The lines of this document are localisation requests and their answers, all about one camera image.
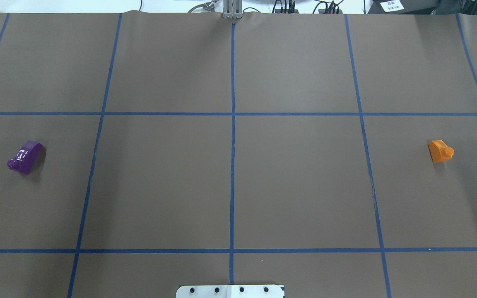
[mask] white label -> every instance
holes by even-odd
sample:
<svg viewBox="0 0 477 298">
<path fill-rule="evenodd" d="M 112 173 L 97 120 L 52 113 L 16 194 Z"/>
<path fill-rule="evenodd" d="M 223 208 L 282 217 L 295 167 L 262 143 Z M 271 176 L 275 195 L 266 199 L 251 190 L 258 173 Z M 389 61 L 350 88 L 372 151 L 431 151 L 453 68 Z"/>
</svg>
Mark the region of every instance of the white label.
<svg viewBox="0 0 477 298">
<path fill-rule="evenodd" d="M 382 8 L 384 8 L 385 12 L 399 11 L 404 9 L 404 6 L 400 2 L 400 0 L 380 2 L 380 5 L 382 5 Z"/>
</svg>

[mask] toy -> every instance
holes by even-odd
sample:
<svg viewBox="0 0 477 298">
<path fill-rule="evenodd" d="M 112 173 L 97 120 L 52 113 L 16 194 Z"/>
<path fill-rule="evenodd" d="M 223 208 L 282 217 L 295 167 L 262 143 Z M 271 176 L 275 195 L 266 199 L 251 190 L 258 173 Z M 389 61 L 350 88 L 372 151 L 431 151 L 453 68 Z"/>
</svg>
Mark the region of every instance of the toy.
<svg viewBox="0 0 477 298">
<path fill-rule="evenodd" d="M 18 171 L 21 174 L 28 175 L 41 149 L 42 144 L 28 141 L 23 147 L 21 147 L 16 154 L 16 157 L 7 162 L 8 168 L 10 170 Z"/>
<path fill-rule="evenodd" d="M 430 149 L 432 160 L 435 163 L 448 161 L 452 159 L 452 155 L 454 155 L 454 149 L 448 147 L 445 142 L 441 140 L 430 141 L 428 148 Z"/>
</svg>

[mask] gray table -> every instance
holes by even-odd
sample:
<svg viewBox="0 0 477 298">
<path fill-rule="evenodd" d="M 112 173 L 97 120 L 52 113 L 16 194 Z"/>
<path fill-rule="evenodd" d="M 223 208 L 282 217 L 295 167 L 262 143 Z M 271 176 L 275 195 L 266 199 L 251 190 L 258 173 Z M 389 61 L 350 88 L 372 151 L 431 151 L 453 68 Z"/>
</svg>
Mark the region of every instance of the gray table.
<svg viewBox="0 0 477 298">
<path fill-rule="evenodd" d="M 0 297 L 229 283 L 477 297 L 477 17 L 0 14 Z"/>
</svg>

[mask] purple object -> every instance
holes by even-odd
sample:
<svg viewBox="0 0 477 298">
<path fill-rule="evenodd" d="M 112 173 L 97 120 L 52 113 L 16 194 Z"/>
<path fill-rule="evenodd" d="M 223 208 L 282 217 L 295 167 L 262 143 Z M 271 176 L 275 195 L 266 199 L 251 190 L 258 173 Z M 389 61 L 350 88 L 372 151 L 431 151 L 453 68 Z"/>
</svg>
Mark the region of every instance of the purple object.
<svg viewBox="0 0 477 298">
<path fill-rule="evenodd" d="M 23 147 L 21 147 L 16 154 L 16 157 L 7 162 L 8 168 L 18 171 L 21 174 L 28 175 L 41 148 L 42 145 L 40 143 L 28 141 Z"/>
</svg>

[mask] orange object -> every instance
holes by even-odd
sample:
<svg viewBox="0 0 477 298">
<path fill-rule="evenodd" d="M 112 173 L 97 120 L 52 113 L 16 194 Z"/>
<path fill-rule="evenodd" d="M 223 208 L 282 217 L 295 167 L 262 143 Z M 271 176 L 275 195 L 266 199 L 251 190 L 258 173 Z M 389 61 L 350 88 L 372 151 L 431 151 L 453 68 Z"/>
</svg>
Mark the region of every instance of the orange object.
<svg viewBox="0 0 477 298">
<path fill-rule="evenodd" d="M 452 159 L 452 155 L 454 155 L 454 149 L 448 147 L 441 140 L 430 141 L 428 148 L 430 148 L 430 155 L 434 162 L 445 162 Z"/>
</svg>

